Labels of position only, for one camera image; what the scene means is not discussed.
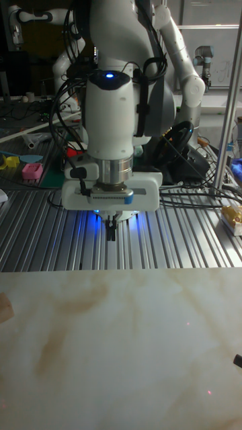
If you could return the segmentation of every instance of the wooden block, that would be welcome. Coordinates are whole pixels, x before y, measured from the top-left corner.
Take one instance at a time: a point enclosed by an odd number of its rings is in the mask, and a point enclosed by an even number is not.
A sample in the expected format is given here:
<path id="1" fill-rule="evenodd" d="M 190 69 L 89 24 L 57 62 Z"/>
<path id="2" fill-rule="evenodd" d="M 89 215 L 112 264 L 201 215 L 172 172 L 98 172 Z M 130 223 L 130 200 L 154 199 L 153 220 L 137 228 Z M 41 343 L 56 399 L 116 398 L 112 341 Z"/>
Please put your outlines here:
<path id="1" fill-rule="evenodd" d="M 206 142 L 204 139 L 198 137 L 198 144 L 201 145 L 203 148 L 205 146 L 208 146 L 208 142 Z"/>
<path id="2" fill-rule="evenodd" d="M 13 318 L 14 312 L 10 300 L 5 293 L 0 293 L 0 324 Z"/>

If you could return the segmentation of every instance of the red object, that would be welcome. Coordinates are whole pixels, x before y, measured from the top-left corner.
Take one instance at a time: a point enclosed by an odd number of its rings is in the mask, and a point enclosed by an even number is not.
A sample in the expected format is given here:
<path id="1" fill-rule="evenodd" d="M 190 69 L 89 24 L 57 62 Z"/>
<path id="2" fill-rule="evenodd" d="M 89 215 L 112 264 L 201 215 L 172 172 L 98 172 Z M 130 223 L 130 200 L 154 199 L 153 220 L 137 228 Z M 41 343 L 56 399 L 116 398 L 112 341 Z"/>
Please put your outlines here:
<path id="1" fill-rule="evenodd" d="M 67 156 L 68 158 L 74 157 L 75 155 L 80 155 L 82 154 L 81 150 L 76 150 L 76 149 L 72 149 L 72 148 L 68 148 L 67 149 Z"/>
<path id="2" fill-rule="evenodd" d="M 43 166 L 40 163 L 28 163 L 22 170 L 23 179 L 39 179 L 43 173 Z"/>

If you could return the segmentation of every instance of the white marble tabletop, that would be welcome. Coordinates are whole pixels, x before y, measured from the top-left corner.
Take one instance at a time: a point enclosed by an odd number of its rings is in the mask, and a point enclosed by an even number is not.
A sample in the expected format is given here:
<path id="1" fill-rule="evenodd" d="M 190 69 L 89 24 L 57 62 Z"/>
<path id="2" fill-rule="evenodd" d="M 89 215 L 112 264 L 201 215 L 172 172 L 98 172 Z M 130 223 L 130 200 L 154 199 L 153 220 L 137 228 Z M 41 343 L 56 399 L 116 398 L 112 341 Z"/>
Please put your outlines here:
<path id="1" fill-rule="evenodd" d="M 241 275 L 0 273 L 0 429 L 242 430 Z"/>

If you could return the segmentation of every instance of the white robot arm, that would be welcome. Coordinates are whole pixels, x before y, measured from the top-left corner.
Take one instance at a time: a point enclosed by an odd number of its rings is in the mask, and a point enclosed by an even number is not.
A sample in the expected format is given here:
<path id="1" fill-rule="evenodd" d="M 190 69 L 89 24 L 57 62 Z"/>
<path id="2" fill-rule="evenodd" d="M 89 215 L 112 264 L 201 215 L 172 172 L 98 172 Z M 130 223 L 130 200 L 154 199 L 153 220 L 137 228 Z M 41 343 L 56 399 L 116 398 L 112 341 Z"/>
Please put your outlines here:
<path id="1" fill-rule="evenodd" d="M 18 7 L 17 5 L 11 6 L 9 8 L 9 27 L 13 37 L 13 43 L 20 47 L 24 43 L 22 38 L 22 24 L 28 24 L 30 22 L 47 22 L 54 26 L 62 26 L 65 22 L 67 16 L 67 9 L 51 9 L 49 11 L 28 13 Z M 73 12 L 70 12 L 69 23 L 73 23 Z M 54 74 L 54 88 L 57 93 L 63 81 L 67 79 L 66 73 L 71 65 L 71 60 L 73 60 L 73 52 L 78 55 L 82 52 L 85 47 L 85 41 L 82 37 L 76 40 L 72 40 L 71 49 L 69 55 L 65 50 L 55 62 L 52 70 Z M 76 100 L 73 97 L 68 98 L 63 97 L 61 99 L 62 110 L 66 112 L 78 112 L 80 110 Z"/>
<path id="2" fill-rule="evenodd" d="M 199 127 L 205 84 L 194 69 L 182 34 L 172 19 L 170 10 L 164 5 L 155 8 L 155 28 L 161 32 L 181 87 L 182 105 L 176 123 L 190 121 L 194 125 L 195 135 Z"/>

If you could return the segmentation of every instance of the pink block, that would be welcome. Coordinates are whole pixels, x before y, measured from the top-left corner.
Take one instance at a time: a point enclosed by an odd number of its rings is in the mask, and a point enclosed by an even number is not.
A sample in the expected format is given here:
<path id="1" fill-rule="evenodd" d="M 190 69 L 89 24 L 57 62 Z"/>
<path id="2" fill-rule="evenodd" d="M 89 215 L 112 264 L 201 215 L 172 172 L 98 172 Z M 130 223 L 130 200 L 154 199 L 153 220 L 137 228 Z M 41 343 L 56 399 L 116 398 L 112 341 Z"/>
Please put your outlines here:
<path id="1" fill-rule="evenodd" d="M 42 173 L 42 164 L 28 163 L 22 170 L 22 177 L 23 179 L 39 179 Z"/>

